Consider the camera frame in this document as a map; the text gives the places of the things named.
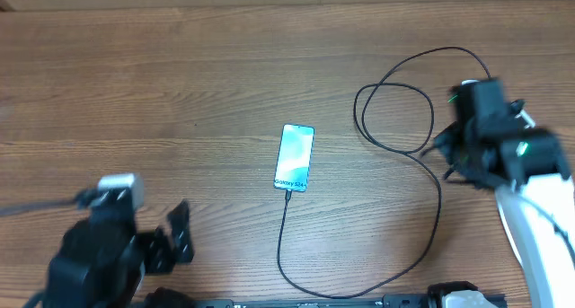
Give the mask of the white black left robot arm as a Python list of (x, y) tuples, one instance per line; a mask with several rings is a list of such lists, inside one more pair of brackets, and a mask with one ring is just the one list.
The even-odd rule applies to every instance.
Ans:
[(189, 203), (167, 221), (170, 235), (161, 227), (140, 232), (130, 204), (94, 207), (65, 233), (45, 288), (23, 307), (130, 307), (144, 276), (167, 275), (193, 260)]

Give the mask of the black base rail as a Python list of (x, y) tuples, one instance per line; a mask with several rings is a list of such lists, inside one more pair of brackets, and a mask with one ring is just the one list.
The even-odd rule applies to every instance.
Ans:
[(485, 295), (468, 281), (429, 286), (422, 294), (387, 294), (377, 298), (239, 301), (196, 300), (197, 308), (507, 308), (505, 295)]

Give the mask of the Samsung Galaxy smartphone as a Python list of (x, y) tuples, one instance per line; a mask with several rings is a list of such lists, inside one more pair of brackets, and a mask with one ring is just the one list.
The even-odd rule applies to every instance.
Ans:
[(314, 133), (314, 128), (308, 126), (283, 126), (273, 180), (276, 189), (295, 192), (307, 190)]

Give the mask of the white power extension strip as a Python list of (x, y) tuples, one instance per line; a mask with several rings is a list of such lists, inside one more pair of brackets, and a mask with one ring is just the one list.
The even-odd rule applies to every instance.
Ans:
[(463, 80), (463, 81), (461, 82), (461, 85), (475, 84), (475, 83), (478, 83), (478, 82), (480, 82), (480, 81), (479, 81), (479, 80), (476, 80), (476, 79), (467, 79), (467, 80)]

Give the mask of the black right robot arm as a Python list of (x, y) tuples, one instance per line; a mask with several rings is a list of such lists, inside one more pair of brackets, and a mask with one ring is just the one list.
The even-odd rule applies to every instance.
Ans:
[(433, 142), (452, 172), (493, 192), (534, 307), (574, 305), (574, 175), (560, 139), (496, 79), (450, 90), (455, 121)]

